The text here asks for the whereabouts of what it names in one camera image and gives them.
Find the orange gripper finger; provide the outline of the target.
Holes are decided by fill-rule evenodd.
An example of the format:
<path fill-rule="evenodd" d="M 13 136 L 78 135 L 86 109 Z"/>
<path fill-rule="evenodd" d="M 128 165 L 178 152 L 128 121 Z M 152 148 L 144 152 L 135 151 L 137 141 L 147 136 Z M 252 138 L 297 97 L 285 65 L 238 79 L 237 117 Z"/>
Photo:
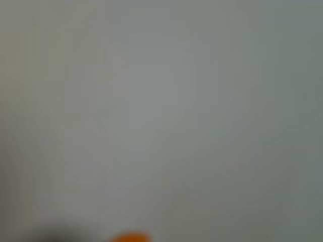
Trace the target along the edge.
<path fill-rule="evenodd" d="M 150 236 L 142 231 L 125 231 L 113 235 L 107 242 L 151 242 Z"/>

